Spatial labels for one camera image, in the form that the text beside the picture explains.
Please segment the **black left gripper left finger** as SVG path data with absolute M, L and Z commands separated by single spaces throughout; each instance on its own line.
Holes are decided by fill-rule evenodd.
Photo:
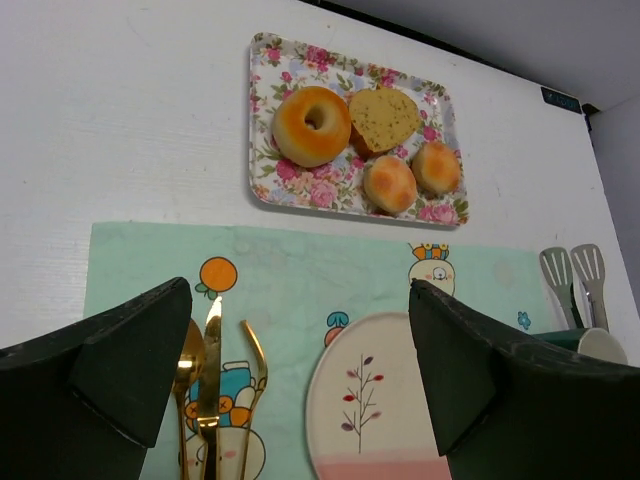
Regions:
M 156 444 L 191 318 L 175 277 L 1 351 L 4 479 L 136 479 Z

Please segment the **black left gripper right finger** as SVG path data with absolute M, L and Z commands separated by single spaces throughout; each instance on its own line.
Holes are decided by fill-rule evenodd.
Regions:
M 561 348 L 416 280 L 409 319 L 455 479 L 635 479 L 639 371 Z

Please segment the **grey slotted tongs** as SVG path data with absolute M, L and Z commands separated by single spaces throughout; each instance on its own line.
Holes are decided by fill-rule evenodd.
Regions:
M 539 253 L 539 264 L 570 329 L 590 326 L 609 331 L 604 298 L 606 270 L 597 245 L 582 244 L 571 251 L 549 247 Z

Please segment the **orange ring bagel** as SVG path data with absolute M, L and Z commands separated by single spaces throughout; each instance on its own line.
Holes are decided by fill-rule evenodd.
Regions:
M 310 86 L 283 100 L 271 130 L 286 158 L 311 169 L 333 161 L 347 148 L 351 118 L 340 96 L 327 88 Z

